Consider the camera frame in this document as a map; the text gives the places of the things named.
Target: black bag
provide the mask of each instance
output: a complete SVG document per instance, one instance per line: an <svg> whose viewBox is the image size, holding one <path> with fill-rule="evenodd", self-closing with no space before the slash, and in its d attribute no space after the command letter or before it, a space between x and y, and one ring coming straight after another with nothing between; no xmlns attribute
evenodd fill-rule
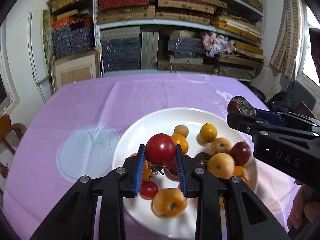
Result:
<svg viewBox="0 0 320 240"><path fill-rule="evenodd" d="M279 92L274 95L269 102L266 103L266 106L272 112L293 112L294 103L290 96L286 92Z"/></svg>

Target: white plate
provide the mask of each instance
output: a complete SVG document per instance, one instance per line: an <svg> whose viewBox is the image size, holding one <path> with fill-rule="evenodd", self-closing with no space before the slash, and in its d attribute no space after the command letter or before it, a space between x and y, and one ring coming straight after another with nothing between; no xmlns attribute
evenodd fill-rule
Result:
<svg viewBox="0 0 320 240"><path fill-rule="evenodd" d="M187 141L189 150L187 154L194 157L199 152L208 152L207 148L199 145L196 141L201 126L205 123L213 124L218 131L218 137L225 137L235 144L245 140L241 133L228 127L225 120L198 109L191 108L169 108L146 115L135 122L121 137L116 148L112 169L123 165L124 160L132 153L138 151L141 143L146 144L148 140L157 133L172 135L174 128L183 124L189 128ZM249 187L255 191L257 187L257 166L253 157L249 160L246 168L251 177ZM169 179L166 175L157 174L152 176L159 189L177 188L178 181ZM152 201L143 199L140 195L135 199L124 199L124 207L127 212L141 225L160 235L178 238L193 239L196 231L196 201L188 199L188 206L178 217L164 219L157 217L151 210Z"/></svg>

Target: window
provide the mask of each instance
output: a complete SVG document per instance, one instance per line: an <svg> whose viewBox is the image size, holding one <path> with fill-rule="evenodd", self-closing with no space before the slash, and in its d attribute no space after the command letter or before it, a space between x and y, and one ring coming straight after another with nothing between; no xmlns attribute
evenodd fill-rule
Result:
<svg viewBox="0 0 320 240"><path fill-rule="evenodd" d="M318 23L316 17L313 15L313 12L308 6L303 4L302 9L305 21L305 23L303 24L304 30L302 29L302 31L305 31L305 37L303 37L305 40L304 42L302 42L302 59L300 62L300 69L298 75L301 75L301 73L303 73L306 76L308 76L308 78L310 78L314 83L320 86L319 78L316 72L316 67L311 56L310 35L308 30L309 28L320 29L320 24Z"/></svg>
<svg viewBox="0 0 320 240"><path fill-rule="evenodd" d="M0 26L0 115L9 114L20 102L7 61L6 20Z"/></svg>

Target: plastic bag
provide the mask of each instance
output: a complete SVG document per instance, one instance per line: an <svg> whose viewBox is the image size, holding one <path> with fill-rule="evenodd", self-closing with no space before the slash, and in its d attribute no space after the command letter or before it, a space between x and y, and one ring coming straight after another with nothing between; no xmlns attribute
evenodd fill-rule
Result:
<svg viewBox="0 0 320 240"><path fill-rule="evenodd" d="M216 54L232 52L234 41L228 41L228 36L218 35L215 32L200 33L203 39L203 47L208 57L214 57Z"/></svg>

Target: yellow fruit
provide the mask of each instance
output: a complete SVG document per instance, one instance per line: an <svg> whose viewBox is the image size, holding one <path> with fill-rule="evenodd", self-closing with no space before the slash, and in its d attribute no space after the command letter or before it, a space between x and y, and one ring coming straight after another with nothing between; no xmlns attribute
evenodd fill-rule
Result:
<svg viewBox="0 0 320 240"><path fill-rule="evenodd" d="M174 134L181 134L184 138L186 138L189 134L189 129L185 125L178 125L174 129Z"/></svg>
<svg viewBox="0 0 320 240"><path fill-rule="evenodd" d="M176 145L180 144L183 154L186 154L189 150L189 144L187 140L181 134L171 135L172 140Z"/></svg>
<svg viewBox="0 0 320 240"><path fill-rule="evenodd" d="M158 191L152 201L152 207L161 218L176 217L187 207L187 199L177 188L165 188Z"/></svg>
<svg viewBox="0 0 320 240"><path fill-rule="evenodd" d="M216 177L230 179L235 171L235 161L229 154L218 153L208 161L208 171Z"/></svg>
<svg viewBox="0 0 320 240"><path fill-rule="evenodd" d="M240 177L247 185L250 183L250 176L246 168L242 166L236 166L233 176Z"/></svg>
<svg viewBox="0 0 320 240"><path fill-rule="evenodd" d="M228 139L219 137L210 144L210 154L213 156L217 153L229 153L231 148L232 144Z"/></svg>
<svg viewBox="0 0 320 240"><path fill-rule="evenodd" d="M205 143L211 143L217 137L217 129L210 123L201 127L199 136Z"/></svg>

